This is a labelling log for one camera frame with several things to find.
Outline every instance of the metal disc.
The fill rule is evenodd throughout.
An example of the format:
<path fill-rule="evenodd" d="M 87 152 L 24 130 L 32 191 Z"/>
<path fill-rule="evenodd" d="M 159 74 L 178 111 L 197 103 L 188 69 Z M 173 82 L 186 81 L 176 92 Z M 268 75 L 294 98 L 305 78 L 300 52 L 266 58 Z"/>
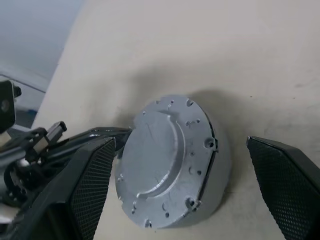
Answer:
<path fill-rule="evenodd" d="M 217 150 L 212 125 L 195 102 L 170 95 L 147 105 L 134 127 L 115 171 L 122 209 L 142 227 L 179 226 L 202 204 Z"/>

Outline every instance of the white tabletop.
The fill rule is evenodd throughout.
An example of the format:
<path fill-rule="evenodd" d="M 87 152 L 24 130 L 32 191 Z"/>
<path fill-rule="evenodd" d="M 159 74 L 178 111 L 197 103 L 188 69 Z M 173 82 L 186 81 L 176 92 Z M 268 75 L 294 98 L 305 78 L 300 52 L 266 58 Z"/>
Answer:
<path fill-rule="evenodd" d="M 142 229 L 111 177 L 96 240 L 283 240 L 266 207 L 248 135 L 300 148 L 320 166 L 320 1 L 89 0 L 34 126 L 66 137 L 127 127 L 163 95 L 190 96 L 225 127 L 232 174 L 223 203 L 188 228 Z"/>

